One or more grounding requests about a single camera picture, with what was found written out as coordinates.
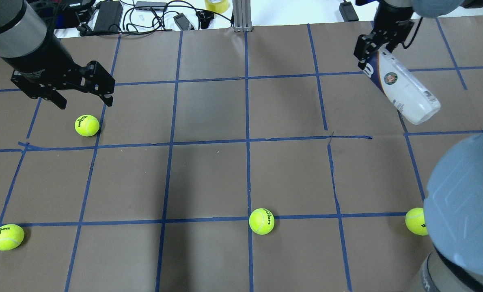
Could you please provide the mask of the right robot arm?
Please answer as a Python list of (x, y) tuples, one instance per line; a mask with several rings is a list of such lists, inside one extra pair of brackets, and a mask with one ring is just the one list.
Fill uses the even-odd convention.
[[(436, 18), (457, 7), (483, 8), (483, 0), (381, 0), (373, 29), (358, 37), (359, 68), (410, 123), (419, 125), (440, 102), (392, 54), (412, 30), (412, 15)], [(434, 251), (422, 262), (409, 292), (483, 292), (483, 133), (455, 144), (435, 166), (424, 207), (405, 225), (427, 235)]]

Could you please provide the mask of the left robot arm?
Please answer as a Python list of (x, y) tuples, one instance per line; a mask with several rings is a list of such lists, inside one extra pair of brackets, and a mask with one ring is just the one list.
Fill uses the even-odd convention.
[(75, 63), (69, 51), (24, 0), (0, 0), (0, 58), (13, 68), (11, 81), (31, 99), (44, 99), (60, 109), (61, 90), (98, 96), (113, 105), (115, 80), (98, 62)]

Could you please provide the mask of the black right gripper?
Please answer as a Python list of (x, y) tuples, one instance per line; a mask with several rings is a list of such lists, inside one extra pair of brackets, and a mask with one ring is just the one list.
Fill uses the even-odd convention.
[(375, 13), (371, 34), (357, 37), (354, 56), (358, 60), (358, 67), (364, 70), (368, 59), (383, 45), (388, 51), (394, 50), (399, 44), (404, 49), (412, 44), (406, 44), (414, 22), (412, 8), (378, 8)]

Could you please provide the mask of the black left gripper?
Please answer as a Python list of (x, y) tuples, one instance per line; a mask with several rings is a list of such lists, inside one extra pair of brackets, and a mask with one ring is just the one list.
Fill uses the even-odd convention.
[(76, 89), (97, 95), (107, 107), (113, 105), (115, 79), (98, 62), (87, 67), (76, 64), (61, 41), (47, 36), (33, 52), (10, 58), (14, 72), (11, 81), (29, 98), (52, 102), (61, 110), (67, 100), (58, 90)]

